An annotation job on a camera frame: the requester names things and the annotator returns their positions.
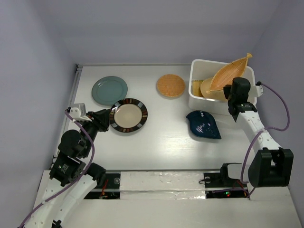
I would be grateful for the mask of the plain orange round plate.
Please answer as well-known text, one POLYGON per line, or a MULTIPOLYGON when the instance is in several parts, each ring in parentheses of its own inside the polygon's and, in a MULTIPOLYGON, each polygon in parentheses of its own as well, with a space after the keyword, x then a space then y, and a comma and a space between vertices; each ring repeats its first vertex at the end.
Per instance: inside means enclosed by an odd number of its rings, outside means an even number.
POLYGON ((204 98, 220 100, 226 102, 227 99, 225 98, 223 89, 217 91, 210 91, 210 83, 212 81, 212 77, 204 80, 200 85, 200 91, 204 98))

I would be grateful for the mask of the leaf shaped orange woven tray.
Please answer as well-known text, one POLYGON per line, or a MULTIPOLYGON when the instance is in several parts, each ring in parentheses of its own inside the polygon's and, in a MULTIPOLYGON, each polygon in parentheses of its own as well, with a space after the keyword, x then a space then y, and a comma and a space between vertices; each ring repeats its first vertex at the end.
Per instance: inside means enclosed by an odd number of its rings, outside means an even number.
POLYGON ((212 77, 207 93, 223 90, 224 86, 232 84, 235 77, 242 77, 251 57, 252 54, 247 53, 246 57, 234 60, 221 68, 212 77))

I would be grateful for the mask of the yellow green woven bamboo tray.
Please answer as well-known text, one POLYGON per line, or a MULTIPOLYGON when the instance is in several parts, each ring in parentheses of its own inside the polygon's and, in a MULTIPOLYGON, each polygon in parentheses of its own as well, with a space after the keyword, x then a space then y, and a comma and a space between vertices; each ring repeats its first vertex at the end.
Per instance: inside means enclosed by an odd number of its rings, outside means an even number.
POLYGON ((192 94, 194 96, 203 97, 200 89, 202 82, 203 80, 192 80, 191 86, 192 86, 192 94))

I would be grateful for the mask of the dark blue shell shaped plate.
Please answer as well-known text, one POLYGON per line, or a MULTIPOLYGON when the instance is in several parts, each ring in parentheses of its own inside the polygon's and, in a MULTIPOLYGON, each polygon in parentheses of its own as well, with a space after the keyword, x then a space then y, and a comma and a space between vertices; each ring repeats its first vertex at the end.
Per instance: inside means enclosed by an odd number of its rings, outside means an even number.
POLYGON ((221 139, 214 117, 205 111, 193 111, 186 116, 190 131, 197 137, 221 139))

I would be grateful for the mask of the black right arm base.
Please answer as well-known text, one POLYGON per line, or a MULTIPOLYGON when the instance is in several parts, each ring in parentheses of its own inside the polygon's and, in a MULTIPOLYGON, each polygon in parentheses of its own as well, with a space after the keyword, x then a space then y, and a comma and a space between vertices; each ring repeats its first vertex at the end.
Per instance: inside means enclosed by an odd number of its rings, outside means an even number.
POLYGON ((228 166, 230 163, 224 163, 219 171, 205 172, 203 179, 199 184, 205 185, 205 194, 207 199, 230 199, 247 198, 249 191, 246 184, 240 179, 233 179, 228 176, 228 166))

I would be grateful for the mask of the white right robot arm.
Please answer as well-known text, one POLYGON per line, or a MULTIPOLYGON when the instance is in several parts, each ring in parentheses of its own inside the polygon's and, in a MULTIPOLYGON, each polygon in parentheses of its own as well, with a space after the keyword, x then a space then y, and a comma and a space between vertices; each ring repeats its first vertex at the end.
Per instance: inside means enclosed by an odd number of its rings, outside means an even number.
POLYGON ((202 170, 227 167, 223 186, 239 179, 253 187, 289 183, 293 153, 282 148, 249 102, 249 81, 235 78, 224 87, 228 115, 205 107, 191 110, 185 100, 146 95, 124 99, 110 110, 110 131, 96 139, 96 160, 111 170, 202 170))

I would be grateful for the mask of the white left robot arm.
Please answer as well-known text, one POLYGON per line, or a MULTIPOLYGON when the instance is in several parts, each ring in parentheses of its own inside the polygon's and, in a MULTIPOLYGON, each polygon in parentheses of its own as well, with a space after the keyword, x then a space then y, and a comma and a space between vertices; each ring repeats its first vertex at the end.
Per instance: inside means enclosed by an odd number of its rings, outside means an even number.
POLYGON ((85 196, 105 183, 105 168, 93 162, 94 140, 108 131, 110 110, 86 112, 85 104, 75 104, 65 115, 79 130, 62 134, 41 202, 24 218, 22 228, 63 228, 85 196))

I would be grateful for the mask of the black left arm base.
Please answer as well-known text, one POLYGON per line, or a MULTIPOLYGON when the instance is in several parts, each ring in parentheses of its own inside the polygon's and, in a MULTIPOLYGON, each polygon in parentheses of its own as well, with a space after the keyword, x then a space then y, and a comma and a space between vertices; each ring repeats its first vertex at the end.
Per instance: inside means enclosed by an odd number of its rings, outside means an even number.
POLYGON ((117 200, 120 199, 120 172, 106 173, 102 184, 97 185, 86 196, 85 200, 117 200))

